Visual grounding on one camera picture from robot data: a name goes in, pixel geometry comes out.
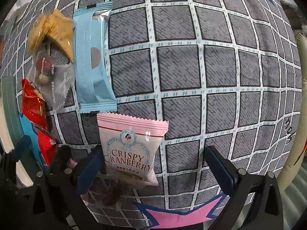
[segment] crispy cranberry package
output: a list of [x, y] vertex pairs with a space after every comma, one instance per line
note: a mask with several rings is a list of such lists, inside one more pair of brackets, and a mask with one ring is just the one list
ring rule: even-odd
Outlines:
[[22, 113], [32, 122], [48, 130], [45, 100], [27, 79], [22, 82]]
[[73, 64], [59, 63], [45, 50], [40, 50], [27, 75], [54, 110], [63, 107], [70, 86], [75, 80]]
[[114, 113], [97, 114], [107, 175], [137, 186], [157, 186], [154, 157], [167, 121]]

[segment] plastic bag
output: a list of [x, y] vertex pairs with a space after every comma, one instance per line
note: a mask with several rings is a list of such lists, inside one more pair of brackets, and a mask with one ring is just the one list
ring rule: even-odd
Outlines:
[[28, 52], [35, 56], [44, 37], [52, 39], [73, 62], [73, 20], [58, 9], [48, 15], [40, 15], [28, 36]]
[[168, 131], [168, 121], [114, 113], [97, 114], [106, 173], [133, 186], [157, 186], [155, 153]]
[[57, 62], [45, 50], [39, 51], [27, 79], [42, 93], [54, 110], [61, 108], [75, 80], [73, 64]]

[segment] white surface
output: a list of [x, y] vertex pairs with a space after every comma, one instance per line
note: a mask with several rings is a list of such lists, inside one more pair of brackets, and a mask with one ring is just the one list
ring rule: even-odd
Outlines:
[[[0, 97], [0, 139], [1, 144], [4, 148], [6, 153], [9, 153], [10, 150], [14, 149], [13, 142], [11, 140], [9, 130], [7, 129], [7, 122], [4, 116], [4, 109], [3, 109], [3, 101], [2, 97]], [[33, 185], [33, 182], [29, 175], [27, 174], [25, 168], [23, 167], [21, 161], [16, 163], [16, 174], [19, 180], [27, 187]]]

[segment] red candy wrapper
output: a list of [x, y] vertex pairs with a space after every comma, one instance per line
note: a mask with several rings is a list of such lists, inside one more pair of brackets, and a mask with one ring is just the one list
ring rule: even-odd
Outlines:
[[37, 140], [41, 155], [45, 163], [50, 167], [56, 154], [56, 141], [41, 129], [38, 129]]
[[30, 85], [27, 79], [22, 82], [22, 113], [32, 122], [48, 130], [45, 100], [42, 94]]

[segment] beige cushion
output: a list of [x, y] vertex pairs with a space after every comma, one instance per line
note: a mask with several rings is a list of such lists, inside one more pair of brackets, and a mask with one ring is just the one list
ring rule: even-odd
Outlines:
[[297, 175], [303, 161], [304, 154], [300, 157], [300, 160], [296, 164], [295, 162], [302, 153], [307, 139], [307, 38], [300, 33], [296, 37], [296, 40], [302, 69], [302, 104], [300, 109], [300, 120], [291, 151], [284, 167], [277, 177], [277, 183], [280, 191], [285, 190], [285, 188], [289, 186]]

